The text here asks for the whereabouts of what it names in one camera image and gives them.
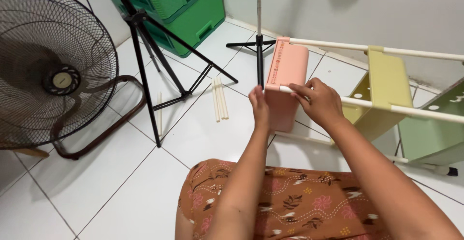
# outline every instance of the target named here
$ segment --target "fan guard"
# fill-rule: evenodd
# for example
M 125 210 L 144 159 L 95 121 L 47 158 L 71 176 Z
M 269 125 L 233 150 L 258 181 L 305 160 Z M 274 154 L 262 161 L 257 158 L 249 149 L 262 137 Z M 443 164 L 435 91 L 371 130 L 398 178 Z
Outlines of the fan guard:
M 113 96 L 116 50 L 77 0 L 0 0 L 0 149 L 82 129 Z

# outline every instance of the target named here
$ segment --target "black tripod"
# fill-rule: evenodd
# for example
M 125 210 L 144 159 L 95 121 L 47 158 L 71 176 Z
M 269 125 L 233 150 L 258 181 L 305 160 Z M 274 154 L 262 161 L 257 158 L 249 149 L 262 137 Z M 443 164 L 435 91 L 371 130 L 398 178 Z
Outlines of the black tripod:
M 264 73 L 263 73 L 263 52 L 269 49 L 276 41 L 264 41 L 263 35 L 261 35 L 261 0 L 258 0 L 258 34 L 256 35 L 256 41 L 252 43 L 234 43 L 226 44 L 226 47 L 246 47 L 256 53 L 256 66 L 258 68 L 258 85 L 261 85 L 264 89 Z M 256 50 L 250 48 L 250 46 L 256 46 Z
M 124 18 L 124 20 L 127 22 L 130 28 L 130 33 L 132 35 L 132 40 L 134 42 L 134 49 L 136 50 L 136 56 L 137 56 L 137 62 L 139 65 L 139 70 L 140 70 L 140 77 L 142 78 L 142 83 L 143 83 L 143 91 L 145 92 L 145 96 L 147 97 L 147 105 L 148 105 L 148 112 L 150 114 L 150 119 L 151 119 L 151 124 L 153 126 L 153 132 L 154 132 L 154 138 L 156 141 L 156 146 L 159 148 L 161 147 L 160 143 L 160 138 L 158 134 L 158 129 L 156 127 L 156 121 L 154 119 L 154 111 L 171 106 L 173 104 L 176 104 L 177 102 L 181 102 L 185 100 L 188 96 L 192 95 L 193 91 L 200 85 L 201 81 L 206 77 L 208 72 L 211 70 L 211 68 L 217 69 L 220 73 L 224 74 L 226 77 L 234 81 L 235 83 L 238 83 L 239 81 L 232 77 L 230 74 L 225 72 L 222 68 L 220 68 L 218 65 L 216 65 L 214 62 L 210 61 L 208 58 L 206 58 L 203 54 L 199 53 L 196 51 L 193 47 L 188 45 L 186 42 L 184 42 L 182 39 L 177 37 L 175 34 L 173 34 L 171 31 L 166 29 L 163 25 L 155 21 L 153 18 L 151 18 L 145 10 L 140 9 L 136 10 L 135 7 L 132 5 L 130 0 L 121 0 L 122 4 L 124 5 L 128 16 Z M 182 44 L 184 47 L 186 47 L 189 51 L 200 57 L 202 60 L 204 60 L 208 65 L 206 66 L 205 70 L 200 74 L 200 76 L 196 79 L 194 84 L 190 87 L 189 90 L 185 90 L 182 84 L 180 83 L 179 79 L 175 75 L 174 71 L 171 69 L 171 66 L 167 62 L 166 58 L 164 57 L 163 53 L 161 52 L 160 48 L 156 44 L 156 42 L 153 40 L 152 36 L 148 32 L 147 28 L 145 27 L 144 23 L 148 22 L 156 26 L 158 29 L 163 31 L 166 35 L 177 41 L 178 43 Z M 154 53 L 158 56 L 159 61 L 163 65 L 163 67 L 166 69 L 167 73 L 169 76 L 171 76 L 172 80 L 174 81 L 174 84 L 177 86 L 177 89 L 179 89 L 179 92 L 181 93 L 181 96 L 178 98 L 175 98 L 170 101 L 163 102 L 161 104 L 158 104 L 156 106 L 153 106 L 151 102 L 151 96 L 150 96 L 150 90 L 148 88 L 148 82 L 147 82 L 147 75 L 145 74 L 145 68 L 143 67 L 144 63 L 142 60 L 142 53 L 140 52 L 140 43 L 138 41 L 138 36 L 137 36 L 137 31 L 140 33 L 140 36 L 142 37 L 143 42 L 145 43 L 145 46 L 148 49 L 148 53 L 150 54 L 150 57 L 152 58 L 156 69 L 159 71 L 159 67 L 156 64 L 156 61 L 154 60 L 154 56 L 150 50 L 154 50 Z

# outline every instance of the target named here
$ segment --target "hand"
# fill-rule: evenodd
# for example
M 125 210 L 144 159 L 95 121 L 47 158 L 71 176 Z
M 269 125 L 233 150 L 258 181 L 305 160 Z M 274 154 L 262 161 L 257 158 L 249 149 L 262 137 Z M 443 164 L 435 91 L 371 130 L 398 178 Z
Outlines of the hand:
M 253 116 L 255 117 L 255 130 L 269 132 L 269 106 L 264 100 L 263 89 L 258 85 L 250 91 L 248 98 L 253 107 Z
M 312 78 L 304 86 L 292 83 L 288 87 L 296 91 L 291 95 L 299 101 L 305 113 L 325 130 L 345 120 L 340 96 L 320 79 Z

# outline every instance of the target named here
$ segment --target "white wall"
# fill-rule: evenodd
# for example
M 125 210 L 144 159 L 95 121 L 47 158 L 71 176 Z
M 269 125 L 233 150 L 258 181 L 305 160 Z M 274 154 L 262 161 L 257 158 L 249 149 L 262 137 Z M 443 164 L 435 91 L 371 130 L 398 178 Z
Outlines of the white wall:
M 262 0 L 263 28 L 282 35 L 464 54 L 464 0 Z M 227 14 L 256 25 L 256 0 L 224 0 Z M 333 50 L 360 61 L 362 52 Z M 410 78 L 445 89 L 460 62 L 405 57 Z
M 78 1 L 88 7 L 85 0 Z M 131 31 L 111 0 L 89 0 L 89 2 L 95 15 L 108 30 L 116 47 L 129 38 Z

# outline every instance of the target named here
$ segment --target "brown patterned skirt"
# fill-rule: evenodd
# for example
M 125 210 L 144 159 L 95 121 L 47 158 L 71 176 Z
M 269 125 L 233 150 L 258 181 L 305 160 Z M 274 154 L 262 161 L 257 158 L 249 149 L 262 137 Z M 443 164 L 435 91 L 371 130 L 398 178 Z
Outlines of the brown patterned skirt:
M 202 240 L 235 162 L 209 159 L 185 180 L 178 208 Z M 390 239 L 351 173 L 266 167 L 254 239 Z

